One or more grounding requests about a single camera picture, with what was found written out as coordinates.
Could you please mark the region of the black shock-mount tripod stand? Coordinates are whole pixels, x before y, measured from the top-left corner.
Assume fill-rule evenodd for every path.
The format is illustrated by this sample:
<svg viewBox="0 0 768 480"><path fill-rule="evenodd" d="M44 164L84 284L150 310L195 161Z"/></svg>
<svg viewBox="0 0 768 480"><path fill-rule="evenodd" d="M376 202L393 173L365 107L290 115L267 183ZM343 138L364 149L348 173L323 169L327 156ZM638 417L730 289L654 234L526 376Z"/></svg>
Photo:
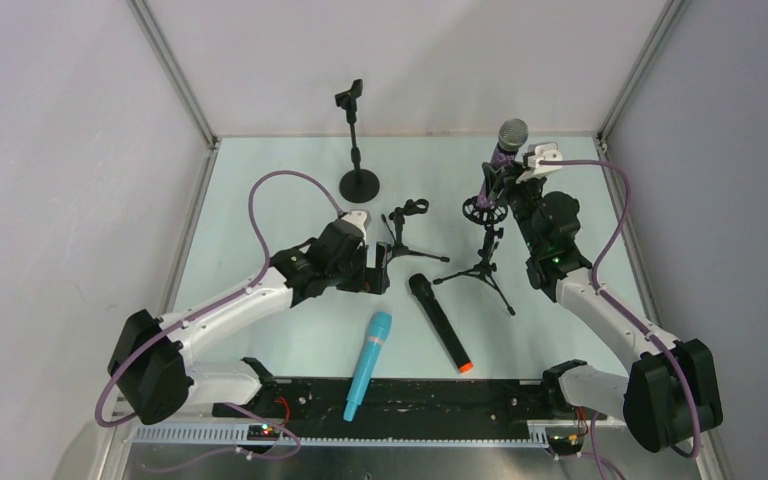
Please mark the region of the black shock-mount tripod stand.
<svg viewBox="0 0 768 480"><path fill-rule="evenodd" d="M481 201L479 196L473 196L464 201L462 205L462 214L471 223L482 226L484 229L482 247L477 251L480 261L471 268L459 271L452 275L437 278L432 281L433 285L440 285L444 282L459 278L469 277L483 282L491 287L501 298L509 315L516 314L506 296L502 292L494 278L497 271L497 264L492 261L500 240L504 236L504 228L500 226L501 222L508 216L508 207L494 204L488 206L486 201Z"/></svg>

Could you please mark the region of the purple glitter microphone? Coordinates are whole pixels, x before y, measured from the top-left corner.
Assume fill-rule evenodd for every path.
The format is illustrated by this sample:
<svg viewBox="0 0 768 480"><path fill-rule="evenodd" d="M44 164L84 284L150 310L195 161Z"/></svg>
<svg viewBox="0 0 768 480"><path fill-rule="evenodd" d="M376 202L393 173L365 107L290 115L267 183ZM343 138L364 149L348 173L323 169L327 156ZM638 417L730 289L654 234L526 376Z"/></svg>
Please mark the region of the purple glitter microphone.
<svg viewBox="0 0 768 480"><path fill-rule="evenodd" d="M483 180L477 195L476 205L479 209L491 209L495 202L488 196L492 181L485 173L485 167L499 170L511 165L529 136L527 123L520 118L506 120L498 131L497 143L489 162L482 165Z"/></svg>

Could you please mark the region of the small black tripod microphone stand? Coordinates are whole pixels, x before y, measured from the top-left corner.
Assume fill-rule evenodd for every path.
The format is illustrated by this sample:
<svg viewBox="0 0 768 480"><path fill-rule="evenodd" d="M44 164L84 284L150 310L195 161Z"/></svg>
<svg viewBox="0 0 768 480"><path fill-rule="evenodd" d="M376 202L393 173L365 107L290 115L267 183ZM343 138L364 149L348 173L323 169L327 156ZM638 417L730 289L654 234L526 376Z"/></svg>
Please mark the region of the small black tripod microphone stand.
<svg viewBox="0 0 768 480"><path fill-rule="evenodd" d="M400 207L395 207L389 214L381 215L385 228L390 235L390 243L384 246L383 265L387 266L392 260L399 257L414 256L438 260L444 263L450 262L450 258L442 255L420 252L408 247L404 242L404 227L406 218L413 215L422 215L428 211L430 203L427 199L408 199Z"/></svg>

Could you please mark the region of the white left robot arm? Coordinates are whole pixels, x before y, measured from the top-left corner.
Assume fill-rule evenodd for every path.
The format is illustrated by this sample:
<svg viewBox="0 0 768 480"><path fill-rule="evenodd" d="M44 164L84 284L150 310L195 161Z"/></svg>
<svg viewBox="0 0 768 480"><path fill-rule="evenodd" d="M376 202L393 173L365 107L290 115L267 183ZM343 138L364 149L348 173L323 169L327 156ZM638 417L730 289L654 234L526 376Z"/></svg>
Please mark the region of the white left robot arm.
<svg viewBox="0 0 768 480"><path fill-rule="evenodd" d="M365 276L366 210L351 210L306 243L276 252L254 277L214 298L160 317L147 310L130 315L107 371L144 425L158 424L184 406L248 403L264 376L244 361L211 363L202 356L222 340L259 320L288 311L329 288L371 290Z"/></svg>

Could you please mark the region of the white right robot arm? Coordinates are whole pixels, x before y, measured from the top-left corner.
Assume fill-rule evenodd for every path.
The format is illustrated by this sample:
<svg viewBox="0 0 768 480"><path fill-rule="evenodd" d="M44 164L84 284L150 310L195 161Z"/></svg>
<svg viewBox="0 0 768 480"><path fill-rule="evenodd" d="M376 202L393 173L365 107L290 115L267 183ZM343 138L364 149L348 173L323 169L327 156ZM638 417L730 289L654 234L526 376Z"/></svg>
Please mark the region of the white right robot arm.
<svg viewBox="0 0 768 480"><path fill-rule="evenodd" d="M562 400L622 420L653 453L697 442L719 427L724 414L711 350L644 319L600 280L600 264L575 242L579 202L564 192L544 192L546 176L537 167L484 163L482 174L487 196L516 221L532 287L582 321L625 370L610 374L573 362L559 371Z"/></svg>

